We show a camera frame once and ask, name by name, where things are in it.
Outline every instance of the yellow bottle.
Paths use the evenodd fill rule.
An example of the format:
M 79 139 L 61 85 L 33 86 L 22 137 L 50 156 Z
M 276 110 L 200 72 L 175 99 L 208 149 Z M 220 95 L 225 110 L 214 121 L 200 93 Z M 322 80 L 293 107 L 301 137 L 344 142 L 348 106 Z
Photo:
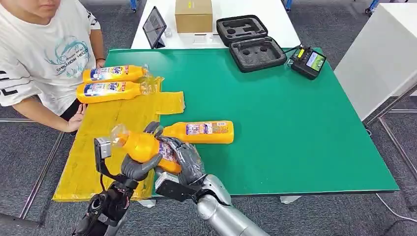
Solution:
M 172 148 L 155 139 L 153 134 L 129 132 L 120 124 L 112 130 L 111 140 L 114 145 L 122 147 L 132 159 L 141 163 L 161 153 L 162 160 L 158 166 L 172 174 L 181 172 L 181 166 L 177 163 Z
M 165 127 L 164 136 L 175 137 L 192 144 L 230 144 L 233 142 L 233 122 L 228 120 L 178 122 Z
M 132 99 L 145 93 L 141 84 L 134 82 L 107 82 L 95 84 L 80 84 L 76 96 L 82 103 L 107 102 L 119 99 Z
M 83 72 L 83 83 L 136 81 L 148 75 L 144 66 L 124 65 L 89 69 Z

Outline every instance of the bottle label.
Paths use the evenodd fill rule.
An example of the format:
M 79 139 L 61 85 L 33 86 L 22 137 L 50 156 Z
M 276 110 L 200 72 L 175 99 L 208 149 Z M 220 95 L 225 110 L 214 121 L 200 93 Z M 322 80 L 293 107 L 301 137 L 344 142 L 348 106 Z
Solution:
M 113 66 L 113 67 L 104 67 L 99 69 L 92 69 L 90 73 L 90 78 L 92 81 L 97 80 L 108 80 L 112 78 L 119 77 L 123 74 L 127 75 L 129 73 L 129 66 Z
M 168 161 L 174 161 L 177 162 L 177 159 L 175 158 L 174 150 L 169 146 L 169 144 L 159 142 L 159 153 L 162 154 L 162 158 L 168 160 Z
M 185 126 L 187 135 L 194 134 L 226 134 L 229 127 L 226 122 L 190 123 Z
M 87 84 L 84 88 L 84 95 L 87 97 L 103 96 L 111 93 L 123 92 L 125 90 L 126 82 Z

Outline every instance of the green tabletop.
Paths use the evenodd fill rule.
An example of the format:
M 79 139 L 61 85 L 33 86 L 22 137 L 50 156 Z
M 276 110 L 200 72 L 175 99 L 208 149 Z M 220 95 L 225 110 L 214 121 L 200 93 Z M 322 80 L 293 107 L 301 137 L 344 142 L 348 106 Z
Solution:
M 241 73 L 227 49 L 112 50 L 184 91 L 178 121 L 231 120 L 230 145 L 196 145 L 232 195 L 395 191 L 398 186 L 326 62 L 314 81 L 278 66 Z

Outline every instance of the tablet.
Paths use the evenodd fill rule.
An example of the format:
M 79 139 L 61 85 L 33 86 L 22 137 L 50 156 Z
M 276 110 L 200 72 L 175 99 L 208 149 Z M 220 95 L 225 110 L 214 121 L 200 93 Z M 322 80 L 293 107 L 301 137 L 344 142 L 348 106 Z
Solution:
M 166 28 L 167 24 L 156 6 L 154 6 L 143 26 L 144 33 L 151 49 L 165 46 L 161 40 L 161 36 Z

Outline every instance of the robotic arm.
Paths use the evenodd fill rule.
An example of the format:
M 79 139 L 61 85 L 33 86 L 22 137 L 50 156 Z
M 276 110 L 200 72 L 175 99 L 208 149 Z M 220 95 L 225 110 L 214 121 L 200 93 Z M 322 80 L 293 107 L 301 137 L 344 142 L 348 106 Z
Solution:
M 181 173 L 176 176 L 157 167 L 162 158 L 160 154 L 146 163 L 138 163 L 126 155 L 121 165 L 122 174 L 114 176 L 104 162 L 111 156 L 111 142 L 106 138 L 94 139 L 97 171 L 115 181 L 107 190 L 102 184 L 103 191 L 92 197 L 73 236 L 115 236 L 126 221 L 130 198 L 138 181 L 144 180 L 154 168 L 159 175 L 155 182 L 156 193 L 180 202 L 192 199 L 197 204 L 198 216 L 208 221 L 221 236 L 269 236 L 232 205 L 231 196 L 219 178 L 206 174 L 194 146 L 162 136 L 158 122 L 150 123 L 144 132 L 154 134 L 171 146 L 181 165 Z
M 269 236 L 232 205 L 223 183 L 214 175 L 206 175 L 200 155 L 194 146 L 176 138 L 159 136 L 176 152 L 181 165 L 179 179 L 161 174 L 155 184 L 156 193 L 178 201 L 191 198 L 197 204 L 198 216 L 221 236 Z

